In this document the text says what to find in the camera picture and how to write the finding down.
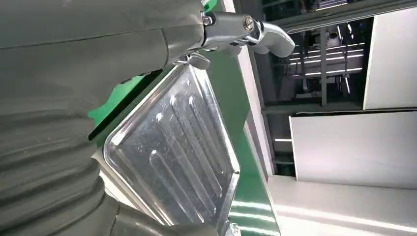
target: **metal beam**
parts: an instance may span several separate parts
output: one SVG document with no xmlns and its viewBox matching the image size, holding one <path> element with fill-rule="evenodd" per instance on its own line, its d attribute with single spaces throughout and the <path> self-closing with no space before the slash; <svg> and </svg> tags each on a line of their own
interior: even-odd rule
<svg viewBox="0 0 417 236">
<path fill-rule="evenodd" d="M 294 162 L 291 161 L 273 161 L 273 163 L 278 165 L 294 165 Z"/>
<path fill-rule="evenodd" d="M 327 60 L 326 60 L 327 35 L 326 28 L 320 28 L 320 66 L 322 83 L 322 106 L 327 105 Z"/>
<path fill-rule="evenodd" d="M 299 112 L 349 112 L 361 111 L 362 106 L 352 102 L 328 103 L 323 107 L 317 103 L 296 104 L 296 105 L 276 105 L 267 106 L 262 110 L 262 114 L 296 114 Z"/>
<path fill-rule="evenodd" d="M 416 0 L 364 0 L 280 19 L 272 21 L 272 23 L 288 33 L 297 33 L 415 6 L 417 6 Z"/>
</svg>

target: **stainless steel tray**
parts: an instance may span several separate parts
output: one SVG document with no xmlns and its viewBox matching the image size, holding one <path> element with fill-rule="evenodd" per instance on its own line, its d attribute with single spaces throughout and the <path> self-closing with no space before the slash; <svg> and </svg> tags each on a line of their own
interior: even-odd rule
<svg viewBox="0 0 417 236">
<path fill-rule="evenodd" d="M 205 71 L 175 67 L 109 135 L 104 159 L 160 223 L 225 233 L 239 165 Z"/>
</svg>

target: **screw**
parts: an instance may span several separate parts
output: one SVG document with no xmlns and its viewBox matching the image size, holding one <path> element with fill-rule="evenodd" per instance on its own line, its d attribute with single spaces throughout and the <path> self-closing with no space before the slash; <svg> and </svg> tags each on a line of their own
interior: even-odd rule
<svg viewBox="0 0 417 236">
<path fill-rule="evenodd" d="M 211 26 L 213 24 L 213 18 L 210 16 L 203 17 L 203 25 L 205 26 Z"/>
<path fill-rule="evenodd" d="M 243 28 L 247 31 L 253 30 L 253 19 L 251 16 L 244 16 L 243 17 Z"/>
</svg>

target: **green panel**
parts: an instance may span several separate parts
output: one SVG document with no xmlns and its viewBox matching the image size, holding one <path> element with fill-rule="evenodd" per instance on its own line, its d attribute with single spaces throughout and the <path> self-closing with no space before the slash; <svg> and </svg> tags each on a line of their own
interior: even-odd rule
<svg viewBox="0 0 417 236">
<path fill-rule="evenodd" d="M 94 119 L 95 125 L 98 126 L 142 79 L 143 76 L 136 76 L 123 84 L 117 85 L 103 106 L 90 111 L 89 117 Z"/>
<path fill-rule="evenodd" d="M 217 0 L 211 0 L 207 2 L 207 4 L 204 5 L 204 11 L 206 12 L 211 11 L 214 8 L 214 6 L 216 6 L 216 4 L 217 4 Z"/>
<path fill-rule="evenodd" d="M 279 235 L 262 176 L 244 133 L 236 152 L 241 172 L 234 204 L 230 210 L 230 221 L 241 227 L 243 236 Z"/>
</svg>

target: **metal plate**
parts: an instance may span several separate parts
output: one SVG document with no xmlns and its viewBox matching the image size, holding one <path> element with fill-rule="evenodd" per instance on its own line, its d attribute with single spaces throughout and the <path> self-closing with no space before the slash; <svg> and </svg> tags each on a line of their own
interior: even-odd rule
<svg viewBox="0 0 417 236">
<path fill-rule="evenodd" d="M 417 8 L 374 18 L 364 110 L 417 107 L 417 30 L 410 30 L 404 22 L 417 22 Z"/>
<path fill-rule="evenodd" d="M 297 180 L 417 189 L 417 112 L 290 121 Z"/>
<path fill-rule="evenodd" d="M 239 166 L 205 71 L 175 67 L 109 135 L 104 158 L 160 223 L 224 234 Z"/>
</svg>

